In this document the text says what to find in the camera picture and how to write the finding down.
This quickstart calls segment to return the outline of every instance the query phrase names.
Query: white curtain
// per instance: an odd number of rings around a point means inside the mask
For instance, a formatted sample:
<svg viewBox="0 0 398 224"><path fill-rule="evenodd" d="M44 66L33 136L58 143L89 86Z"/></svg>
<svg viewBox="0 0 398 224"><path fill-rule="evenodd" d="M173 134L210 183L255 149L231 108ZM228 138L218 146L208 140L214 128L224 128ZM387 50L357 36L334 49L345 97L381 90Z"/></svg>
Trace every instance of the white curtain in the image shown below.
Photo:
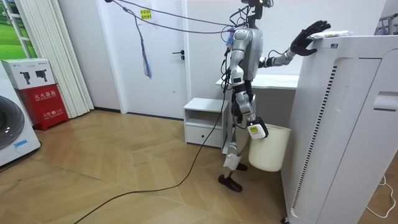
<svg viewBox="0 0 398 224"><path fill-rule="evenodd" d="M57 0L15 0L38 57L50 61L69 118L94 109Z"/></svg>

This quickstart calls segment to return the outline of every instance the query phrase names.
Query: washing machine door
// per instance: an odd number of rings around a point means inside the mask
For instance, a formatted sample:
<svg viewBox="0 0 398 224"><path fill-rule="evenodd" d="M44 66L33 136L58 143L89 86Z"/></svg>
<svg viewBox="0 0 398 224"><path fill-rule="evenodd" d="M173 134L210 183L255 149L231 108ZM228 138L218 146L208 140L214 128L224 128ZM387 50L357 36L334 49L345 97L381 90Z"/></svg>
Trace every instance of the washing machine door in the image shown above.
<svg viewBox="0 0 398 224"><path fill-rule="evenodd" d="M25 117L18 105L0 96L0 150L18 138L24 125Z"/></svg>

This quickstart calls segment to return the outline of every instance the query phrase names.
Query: white bucket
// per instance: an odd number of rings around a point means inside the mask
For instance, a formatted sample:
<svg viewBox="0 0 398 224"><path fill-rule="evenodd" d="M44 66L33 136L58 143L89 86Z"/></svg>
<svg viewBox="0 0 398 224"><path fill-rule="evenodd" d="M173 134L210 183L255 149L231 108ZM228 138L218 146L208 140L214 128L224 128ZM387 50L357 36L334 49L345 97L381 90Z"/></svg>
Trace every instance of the white bucket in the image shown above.
<svg viewBox="0 0 398 224"><path fill-rule="evenodd" d="M249 162L254 167L269 172L282 168L290 129L266 124L267 138L252 139L250 142Z"/></svg>

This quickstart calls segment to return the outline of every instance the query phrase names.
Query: door handle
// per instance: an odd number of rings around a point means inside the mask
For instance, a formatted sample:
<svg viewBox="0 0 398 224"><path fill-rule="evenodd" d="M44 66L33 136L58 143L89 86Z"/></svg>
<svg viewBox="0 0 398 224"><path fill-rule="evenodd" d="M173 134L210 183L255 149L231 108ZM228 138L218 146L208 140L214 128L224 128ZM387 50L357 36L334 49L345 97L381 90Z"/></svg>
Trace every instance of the door handle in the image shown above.
<svg viewBox="0 0 398 224"><path fill-rule="evenodd" d="M181 54L181 55L184 55L184 54L185 54L185 51L184 51L184 50L181 50L180 52L173 52L173 54Z"/></svg>

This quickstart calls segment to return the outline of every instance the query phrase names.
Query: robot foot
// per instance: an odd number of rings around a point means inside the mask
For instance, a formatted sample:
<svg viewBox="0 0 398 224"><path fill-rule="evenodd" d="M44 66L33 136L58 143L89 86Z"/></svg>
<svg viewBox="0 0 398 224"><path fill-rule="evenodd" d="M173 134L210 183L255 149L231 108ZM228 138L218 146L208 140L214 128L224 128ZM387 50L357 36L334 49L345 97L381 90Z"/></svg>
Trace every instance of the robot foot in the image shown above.
<svg viewBox="0 0 398 224"><path fill-rule="evenodd" d="M248 167L242 163L239 163L236 169L240 171L246 171Z"/></svg>
<svg viewBox="0 0 398 224"><path fill-rule="evenodd" d="M232 178L230 177L224 178L224 175L220 175L218 177L218 182L224 184L227 188L235 192L241 192L243 189L242 186L236 183Z"/></svg>

